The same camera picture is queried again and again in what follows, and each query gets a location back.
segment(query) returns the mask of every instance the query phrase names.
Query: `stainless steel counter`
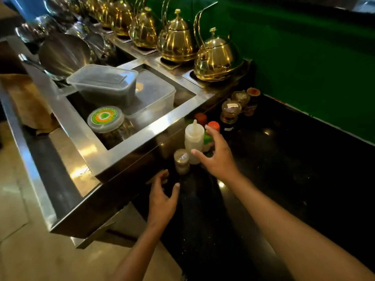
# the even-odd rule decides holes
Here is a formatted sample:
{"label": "stainless steel counter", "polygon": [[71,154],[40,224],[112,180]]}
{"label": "stainless steel counter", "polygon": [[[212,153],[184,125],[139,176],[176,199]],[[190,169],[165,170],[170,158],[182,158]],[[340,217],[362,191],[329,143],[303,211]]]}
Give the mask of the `stainless steel counter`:
{"label": "stainless steel counter", "polygon": [[[123,44],[114,36],[110,38],[131,60],[120,67],[147,69],[176,88],[175,108],[171,112],[114,148],[107,150],[74,108],[69,100],[77,92],[74,88],[59,89],[45,73],[24,65],[62,128],[37,142],[29,138],[26,146],[30,155],[23,156],[22,138],[26,134],[17,132],[21,127],[19,122],[12,124],[14,110],[7,110],[7,106],[12,106],[9,97],[4,90],[0,93],[49,230],[81,239],[97,232],[128,205],[163,161],[171,159],[173,152],[183,147],[185,120],[224,99],[248,68],[245,66],[231,81],[201,88],[182,77],[192,66],[168,70],[155,61],[160,56],[158,52],[144,56],[131,42]],[[8,37],[7,42],[16,54],[36,58],[19,38]],[[33,154],[35,145],[38,148]],[[28,160],[34,163],[34,168],[27,164]]]}

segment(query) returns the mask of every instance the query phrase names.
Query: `black granite counter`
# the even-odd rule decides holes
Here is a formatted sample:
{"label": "black granite counter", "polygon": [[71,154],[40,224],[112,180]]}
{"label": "black granite counter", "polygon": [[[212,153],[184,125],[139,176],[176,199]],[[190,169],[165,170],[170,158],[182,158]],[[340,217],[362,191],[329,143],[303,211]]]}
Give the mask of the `black granite counter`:
{"label": "black granite counter", "polygon": [[[375,271],[374,146],[267,97],[225,137],[263,193]],[[167,194],[181,191],[162,242],[189,280],[293,279],[228,187],[200,165],[185,176],[165,167]],[[148,191],[133,201],[144,218]]]}

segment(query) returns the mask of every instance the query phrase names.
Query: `tile floor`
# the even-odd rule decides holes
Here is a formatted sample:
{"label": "tile floor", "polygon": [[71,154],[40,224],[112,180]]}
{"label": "tile floor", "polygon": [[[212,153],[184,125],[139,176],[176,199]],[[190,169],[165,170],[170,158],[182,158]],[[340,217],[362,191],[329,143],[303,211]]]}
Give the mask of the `tile floor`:
{"label": "tile floor", "polygon": [[[100,242],[85,250],[50,234],[7,122],[0,123],[0,281],[106,280],[129,248]],[[159,244],[144,280],[180,280],[181,269]]]}

